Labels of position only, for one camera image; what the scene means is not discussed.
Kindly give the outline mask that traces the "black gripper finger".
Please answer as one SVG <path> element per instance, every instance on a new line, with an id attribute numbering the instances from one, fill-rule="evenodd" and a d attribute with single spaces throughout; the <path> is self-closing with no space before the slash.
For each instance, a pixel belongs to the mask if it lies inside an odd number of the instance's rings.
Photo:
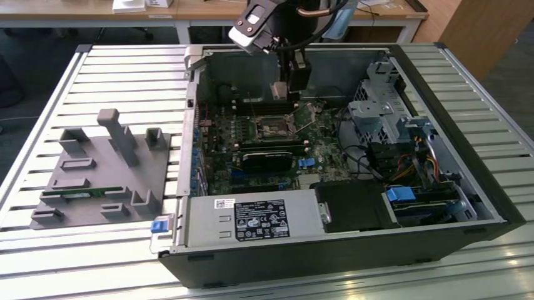
<path id="1" fill-rule="evenodd" d="M 276 53 L 276 58 L 279 64 L 279 80 L 287 83 L 291 75 L 291 52 L 279 51 Z"/>
<path id="2" fill-rule="evenodd" d="M 299 93 L 306 90 L 311 76 L 311 65 L 306 59 L 306 51 L 298 49 L 291 52 L 288 64 L 288 99 L 292 103 L 299 101 Z"/>

